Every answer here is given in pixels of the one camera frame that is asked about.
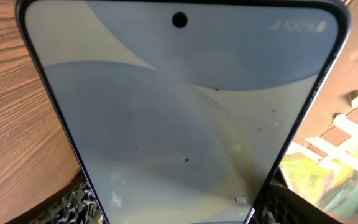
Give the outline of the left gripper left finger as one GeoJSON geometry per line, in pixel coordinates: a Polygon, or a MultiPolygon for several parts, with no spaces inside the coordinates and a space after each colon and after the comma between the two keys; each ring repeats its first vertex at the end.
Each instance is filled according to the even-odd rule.
{"type": "Polygon", "coordinates": [[[64,188],[8,224],[105,224],[96,198],[79,172],[64,188]]]}

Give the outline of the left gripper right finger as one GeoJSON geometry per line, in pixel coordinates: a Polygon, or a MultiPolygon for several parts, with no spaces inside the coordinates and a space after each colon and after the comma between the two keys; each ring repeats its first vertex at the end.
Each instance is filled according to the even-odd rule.
{"type": "Polygon", "coordinates": [[[250,224],[340,224],[305,199],[291,191],[277,170],[262,188],[250,216],[250,224]]]}

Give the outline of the Galaxy smartphone with blue screen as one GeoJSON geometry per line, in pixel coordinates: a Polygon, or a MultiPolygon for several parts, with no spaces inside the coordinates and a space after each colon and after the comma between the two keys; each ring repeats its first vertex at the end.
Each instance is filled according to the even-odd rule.
{"type": "Polygon", "coordinates": [[[108,223],[247,223],[341,52],[339,1],[18,1],[108,223]]]}

